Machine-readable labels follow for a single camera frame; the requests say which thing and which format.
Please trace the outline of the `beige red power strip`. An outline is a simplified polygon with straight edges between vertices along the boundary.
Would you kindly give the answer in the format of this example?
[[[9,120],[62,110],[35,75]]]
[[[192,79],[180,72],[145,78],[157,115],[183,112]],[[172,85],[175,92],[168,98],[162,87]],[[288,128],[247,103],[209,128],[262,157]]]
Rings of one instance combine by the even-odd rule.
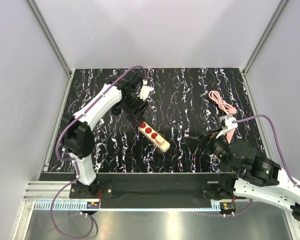
[[[137,129],[163,153],[167,152],[170,149],[170,143],[161,134],[159,134],[152,127],[150,127],[147,123],[143,122]],[[163,146],[159,146],[156,143],[156,136],[158,135],[162,136],[165,139],[165,143]]]

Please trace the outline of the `pink square plug adapter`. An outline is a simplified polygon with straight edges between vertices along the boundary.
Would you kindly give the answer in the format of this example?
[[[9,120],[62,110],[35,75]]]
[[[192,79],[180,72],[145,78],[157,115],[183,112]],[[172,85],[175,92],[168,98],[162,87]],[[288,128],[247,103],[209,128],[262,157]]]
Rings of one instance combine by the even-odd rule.
[[[159,145],[159,146],[163,146],[165,144],[165,139],[160,136],[160,135],[157,135],[156,138],[155,138],[155,142]]]

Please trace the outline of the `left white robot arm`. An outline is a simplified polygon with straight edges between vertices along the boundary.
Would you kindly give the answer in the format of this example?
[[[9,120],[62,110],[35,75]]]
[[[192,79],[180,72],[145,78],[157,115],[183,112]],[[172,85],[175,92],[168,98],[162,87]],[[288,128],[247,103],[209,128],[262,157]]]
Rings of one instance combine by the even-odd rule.
[[[72,184],[81,196],[93,198],[98,193],[98,178],[93,167],[92,152],[96,141],[93,129],[107,113],[126,114],[135,127],[144,122],[143,114],[149,103],[137,88],[143,77],[129,68],[121,76],[112,76],[100,92],[81,110],[61,120],[62,132],[57,143],[68,151],[68,160],[74,166],[76,182]]]

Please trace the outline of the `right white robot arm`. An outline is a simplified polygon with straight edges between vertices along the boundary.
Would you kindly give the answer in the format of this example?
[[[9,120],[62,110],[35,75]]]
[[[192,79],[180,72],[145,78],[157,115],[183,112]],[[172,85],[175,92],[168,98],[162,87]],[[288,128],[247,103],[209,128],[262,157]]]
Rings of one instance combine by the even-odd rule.
[[[211,155],[217,160],[219,177],[201,184],[203,199],[260,201],[291,214],[300,222],[300,185],[293,183],[278,163],[258,153],[244,140],[228,142],[216,131],[184,137],[193,155]]]

